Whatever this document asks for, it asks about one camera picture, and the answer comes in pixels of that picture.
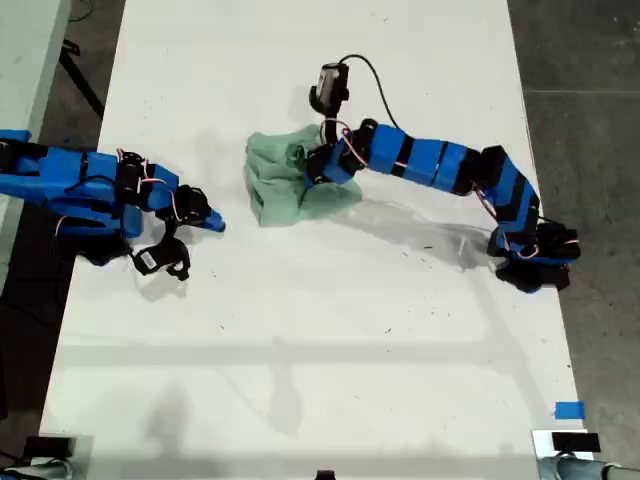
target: concrete floor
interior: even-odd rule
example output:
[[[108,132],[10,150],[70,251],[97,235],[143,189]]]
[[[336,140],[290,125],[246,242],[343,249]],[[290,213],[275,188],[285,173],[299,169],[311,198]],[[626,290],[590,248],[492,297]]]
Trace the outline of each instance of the concrete floor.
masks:
[[[67,38],[82,47],[78,65],[104,100],[124,0],[93,2],[93,15],[70,24]],[[83,2],[75,3],[81,13]],[[545,213],[581,235],[583,257],[561,303],[587,425],[600,433],[604,459],[640,467],[640,178],[633,167],[640,2],[510,0],[509,6]],[[59,68],[41,141],[95,147],[99,131],[95,114]],[[23,214],[23,247],[14,252],[5,287],[22,303],[0,312],[11,410],[0,422],[0,448],[13,452],[38,429],[71,267],[46,254],[34,262],[29,246],[49,235],[43,224],[41,212]],[[50,283],[38,284],[34,295],[33,282],[23,278],[41,274],[43,265],[63,288],[56,283],[52,293]],[[44,300],[34,305],[36,297]],[[47,326],[34,325],[21,305]],[[26,354],[27,346],[37,353]]]

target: black cable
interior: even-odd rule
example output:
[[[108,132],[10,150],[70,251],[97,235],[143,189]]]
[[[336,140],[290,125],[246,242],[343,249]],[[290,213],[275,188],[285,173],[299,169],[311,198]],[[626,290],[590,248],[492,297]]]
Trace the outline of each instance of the black cable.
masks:
[[[344,63],[345,60],[349,60],[350,58],[358,58],[358,59],[362,60],[371,69],[371,72],[373,73],[373,76],[376,79],[376,83],[378,84],[378,90],[380,90],[380,96],[382,97],[382,103],[384,103],[384,108],[387,111],[387,115],[389,115],[389,118],[391,119],[391,123],[393,123],[393,126],[396,127],[397,129],[402,130],[398,126],[398,122],[396,122],[396,119],[393,118],[393,115],[391,114],[391,110],[389,109],[389,104],[387,103],[387,98],[384,96],[384,90],[382,89],[382,83],[380,82],[380,77],[378,76],[378,72],[376,72],[376,69],[373,67],[371,62],[366,57],[364,57],[363,55],[360,55],[358,53],[351,53],[349,55],[345,55],[344,57],[342,57],[338,63]]]
[[[6,468],[1,468],[0,474],[6,475],[8,477],[21,478],[24,480],[47,480],[46,478],[43,478],[43,477],[37,477],[35,475],[27,475],[26,473],[19,472],[18,470],[7,470]]]
[[[79,17],[69,19],[69,23],[76,23],[76,22],[81,22],[82,20],[86,20],[93,13],[93,1],[92,0],[80,0],[80,1],[87,6],[87,11],[84,12]]]

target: green towel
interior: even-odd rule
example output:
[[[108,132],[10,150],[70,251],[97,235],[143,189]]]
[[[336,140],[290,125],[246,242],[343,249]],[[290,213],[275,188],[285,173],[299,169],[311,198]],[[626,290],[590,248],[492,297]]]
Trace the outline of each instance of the green towel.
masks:
[[[247,141],[247,187],[260,226],[284,226],[330,215],[362,200],[354,180],[343,185],[304,183],[306,153],[320,145],[320,130],[309,125],[288,135],[254,133]]]

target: gray floor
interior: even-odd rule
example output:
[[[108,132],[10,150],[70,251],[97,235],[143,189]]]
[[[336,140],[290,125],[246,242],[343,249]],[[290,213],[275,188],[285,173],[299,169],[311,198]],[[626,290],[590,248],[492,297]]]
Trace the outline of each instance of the gray floor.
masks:
[[[82,2],[76,3],[80,13]],[[70,24],[67,32],[83,48],[78,64],[103,99],[123,3],[94,0],[93,15]],[[640,365],[640,178],[633,167],[640,117],[640,2],[510,0],[509,5],[545,213],[581,235],[583,258],[561,303],[587,424],[600,433],[604,458],[640,467],[640,378],[635,373]],[[42,141],[95,146],[99,129],[59,69]],[[50,359],[55,337],[36,341]],[[17,349],[5,356],[19,368]],[[48,368],[40,389],[46,388]],[[36,405],[43,394],[30,392],[24,381],[11,385],[22,392],[20,405],[27,407],[12,410],[13,427],[0,423],[0,448],[15,452],[21,436],[37,430]]]

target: black stripe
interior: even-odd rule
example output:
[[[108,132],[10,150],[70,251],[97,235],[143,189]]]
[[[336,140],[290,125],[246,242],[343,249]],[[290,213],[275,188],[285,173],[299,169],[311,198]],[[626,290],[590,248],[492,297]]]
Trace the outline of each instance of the black stripe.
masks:
[[[453,184],[452,193],[456,195],[467,195],[473,188],[473,172],[478,168],[480,162],[480,152],[472,148],[467,148],[464,159],[460,162],[456,181]]]
[[[507,160],[504,148],[497,145],[485,148],[480,154],[480,161],[471,173],[471,178],[482,190],[495,187],[502,176],[502,169]]]
[[[433,172],[433,178],[431,179],[431,184],[429,186],[433,186],[436,183],[436,177],[438,176],[438,172],[440,171],[440,164],[442,163],[442,159],[447,153],[447,148],[449,148],[449,142],[442,142],[442,148],[440,149],[440,156],[438,157],[438,163],[436,164],[436,171]]]
[[[409,157],[411,156],[413,142],[415,142],[413,137],[409,135],[404,136],[396,161],[393,164],[393,167],[391,167],[391,175],[395,175],[396,177],[404,176],[404,172],[407,170],[407,165],[409,165]]]
[[[518,172],[509,204],[494,207],[498,222],[513,222],[518,219],[518,212],[520,211],[520,203],[522,202],[522,194],[524,193],[526,183],[527,179]]]

